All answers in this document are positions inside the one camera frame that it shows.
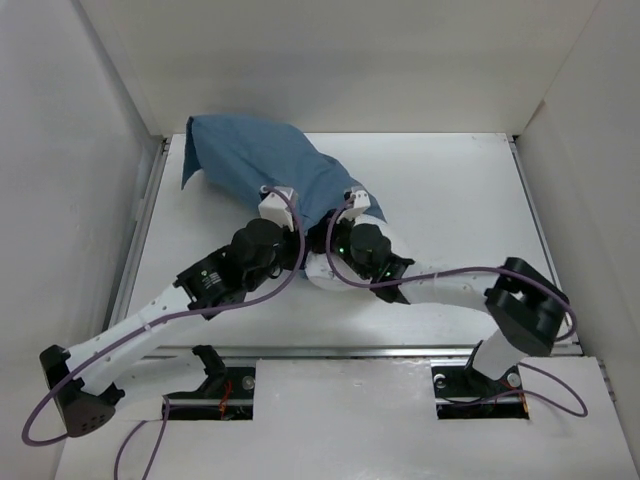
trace white panel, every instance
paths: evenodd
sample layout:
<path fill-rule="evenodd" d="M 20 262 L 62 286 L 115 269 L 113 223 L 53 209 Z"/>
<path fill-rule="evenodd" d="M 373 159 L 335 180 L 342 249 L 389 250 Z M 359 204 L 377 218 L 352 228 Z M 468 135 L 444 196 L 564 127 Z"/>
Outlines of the white panel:
<path fill-rule="evenodd" d="M 254 420 L 171 422 L 150 478 L 637 480 L 597 362 L 530 363 L 569 382 L 590 415 L 570 417 L 528 399 L 529 421 L 439 421 L 425 361 L 261 362 Z M 527 370 L 522 379 L 577 408 L 548 379 Z M 137 418 L 157 418 L 159 410 L 150 403 Z M 69 441 L 57 478 L 110 478 L 117 448 L 135 425 L 128 418 Z M 158 423 L 134 437 L 121 478 L 140 478 Z"/>
<path fill-rule="evenodd" d="M 311 132 L 519 133 L 597 0 L 103 3 L 92 21 L 165 135 L 229 111 Z"/>
<path fill-rule="evenodd" d="M 377 196 L 426 266 L 497 266 L 521 256 L 549 275 L 509 143 L 496 134 L 311 134 Z M 130 311 L 255 218 L 202 175 L 180 189 L 184 136 L 173 137 Z M 276 282 L 265 283 L 263 294 Z M 496 326 L 443 305 L 389 305 L 368 291 L 327 292 L 297 279 L 268 304 L 216 317 L 172 345 L 474 345 Z"/>
<path fill-rule="evenodd" d="M 606 362 L 640 462 L 640 3 L 602 1 L 521 137 L 580 338 Z"/>
<path fill-rule="evenodd" d="M 59 447 L 20 441 L 47 390 L 38 354 L 100 328 L 156 149 L 81 20 L 68 0 L 0 0 L 0 476 L 9 480 L 53 475 Z M 33 434 L 61 431 L 51 408 Z"/>

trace screw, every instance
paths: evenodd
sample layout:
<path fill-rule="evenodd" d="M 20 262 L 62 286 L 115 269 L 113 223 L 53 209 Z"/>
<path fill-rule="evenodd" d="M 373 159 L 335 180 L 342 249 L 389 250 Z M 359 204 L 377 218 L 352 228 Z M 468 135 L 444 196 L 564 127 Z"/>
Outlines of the screw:
<path fill-rule="evenodd" d="M 447 377 L 445 377 L 442 373 L 436 373 L 433 376 L 433 384 L 436 386 L 438 390 L 441 390 L 447 386 L 447 384 L 445 383 L 446 380 L 447 380 Z"/>
<path fill-rule="evenodd" d="M 520 375 L 512 372 L 507 375 L 507 383 L 513 388 L 518 388 L 520 385 L 522 385 L 522 380 L 520 380 Z"/>
<path fill-rule="evenodd" d="M 247 375 L 242 379 L 242 388 L 245 390 L 253 390 L 256 386 L 256 379 L 250 375 Z"/>

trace blue cloth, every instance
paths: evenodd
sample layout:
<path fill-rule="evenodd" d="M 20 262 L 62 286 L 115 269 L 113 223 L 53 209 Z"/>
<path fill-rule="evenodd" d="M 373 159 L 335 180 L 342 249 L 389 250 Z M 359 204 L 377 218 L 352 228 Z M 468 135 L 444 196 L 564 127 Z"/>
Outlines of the blue cloth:
<path fill-rule="evenodd" d="M 344 202 L 344 192 L 360 185 L 335 158 L 318 152 L 297 128 L 243 115 L 189 118 L 182 187 L 198 170 L 249 208 L 261 201 L 260 187 L 293 187 L 304 230 Z M 384 220 L 369 192 L 367 214 Z"/>

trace white wall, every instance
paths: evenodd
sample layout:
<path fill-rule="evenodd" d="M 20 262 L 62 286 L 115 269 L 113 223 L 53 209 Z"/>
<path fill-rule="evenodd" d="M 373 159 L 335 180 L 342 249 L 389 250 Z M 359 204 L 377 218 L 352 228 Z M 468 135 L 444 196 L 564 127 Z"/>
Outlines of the white wall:
<path fill-rule="evenodd" d="M 518 140 L 585 350 L 640 465 L 640 3 L 601 1 Z"/>
<path fill-rule="evenodd" d="M 597 0 L 81 0 L 150 129 L 520 133 Z"/>
<path fill-rule="evenodd" d="M 130 118 L 70 0 L 0 0 L 0 477 L 50 478 L 23 446 L 45 393 L 38 354 L 101 326 L 156 142 Z M 61 433 L 55 408 L 38 438 Z"/>

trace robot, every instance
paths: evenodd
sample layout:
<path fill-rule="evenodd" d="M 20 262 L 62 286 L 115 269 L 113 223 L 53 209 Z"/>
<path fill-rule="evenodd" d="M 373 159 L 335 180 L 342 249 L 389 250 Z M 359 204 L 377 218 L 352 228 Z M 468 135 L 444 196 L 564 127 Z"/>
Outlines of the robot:
<path fill-rule="evenodd" d="M 524 260 L 508 258 L 501 267 L 488 269 L 485 273 L 495 283 L 484 289 L 487 275 L 474 280 L 459 269 L 445 276 L 401 256 L 399 238 L 385 222 L 365 213 L 370 201 L 363 187 L 346 192 L 344 208 L 328 212 L 306 236 L 296 221 L 292 188 L 263 189 L 262 198 L 260 218 L 179 273 L 141 310 L 86 342 L 69 348 L 52 345 L 41 353 L 68 436 L 87 435 L 117 411 L 146 398 L 218 389 L 226 368 L 213 346 L 196 346 L 175 358 L 144 357 L 222 310 L 258 303 L 264 298 L 243 302 L 249 292 L 283 271 L 295 274 L 305 262 L 309 280 L 322 288 L 342 289 L 346 282 L 369 288 L 389 303 L 436 302 L 490 315 L 498 330 L 476 346 L 465 367 L 475 382 L 501 379 L 526 356 L 551 354 L 568 299 Z M 275 296 L 294 276 L 266 297 Z"/>

